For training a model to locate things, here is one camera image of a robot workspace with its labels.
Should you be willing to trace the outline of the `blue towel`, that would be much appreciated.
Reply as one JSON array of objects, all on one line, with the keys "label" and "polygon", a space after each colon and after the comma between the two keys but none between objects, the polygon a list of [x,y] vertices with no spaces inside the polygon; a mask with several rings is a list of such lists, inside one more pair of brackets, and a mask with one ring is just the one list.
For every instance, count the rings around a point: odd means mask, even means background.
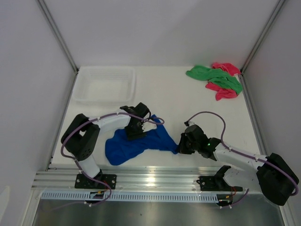
[{"label": "blue towel", "polygon": [[130,116],[112,116],[102,122],[100,135],[114,130],[114,136],[105,142],[105,156],[111,165],[117,166],[142,154],[145,150],[170,151],[177,154],[177,144],[170,137],[159,119],[155,118],[151,128],[142,137],[128,139],[125,127],[130,122]]}]

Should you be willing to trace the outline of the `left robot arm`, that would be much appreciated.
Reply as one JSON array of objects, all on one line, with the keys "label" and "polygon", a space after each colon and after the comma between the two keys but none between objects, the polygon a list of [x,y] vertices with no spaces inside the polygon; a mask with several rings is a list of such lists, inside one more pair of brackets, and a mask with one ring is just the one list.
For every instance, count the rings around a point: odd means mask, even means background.
[{"label": "left robot arm", "polygon": [[148,131],[157,128],[155,121],[144,118],[149,112],[146,105],[139,103],[136,107],[122,106],[117,111],[98,118],[89,118],[80,113],[61,138],[61,155],[73,159],[79,170],[87,174],[85,182],[91,188],[98,188],[102,183],[102,176],[93,157],[98,137],[109,131],[125,129],[128,140],[143,138]]}]

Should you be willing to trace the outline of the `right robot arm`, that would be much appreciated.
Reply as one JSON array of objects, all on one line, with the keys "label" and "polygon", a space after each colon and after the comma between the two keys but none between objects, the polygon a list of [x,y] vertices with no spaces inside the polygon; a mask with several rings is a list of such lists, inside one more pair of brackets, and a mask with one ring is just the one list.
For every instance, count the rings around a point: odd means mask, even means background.
[{"label": "right robot arm", "polygon": [[208,138],[196,124],[186,123],[177,147],[180,154],[198,152],[202,157],[223,163],[213,176],[200,176],[201,191],[230,192],[250,189],[261,192],[272,203],[283,206],[293,195],[299,179],[284,159],[235,150],[221,139]]}]

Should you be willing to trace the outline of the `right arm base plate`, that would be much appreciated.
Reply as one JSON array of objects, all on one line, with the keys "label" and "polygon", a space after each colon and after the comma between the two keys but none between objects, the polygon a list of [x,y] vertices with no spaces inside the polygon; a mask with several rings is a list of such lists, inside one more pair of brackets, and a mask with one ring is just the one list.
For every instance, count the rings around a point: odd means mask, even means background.
[{"label": "right arm base plate", "polygon": [[230,192],[237,191],[242,192],[243,188],[239,186],[231,187],[223,178],[217,176],[199,176],[196,183],[200,185],[201,191],[219,191]]}]

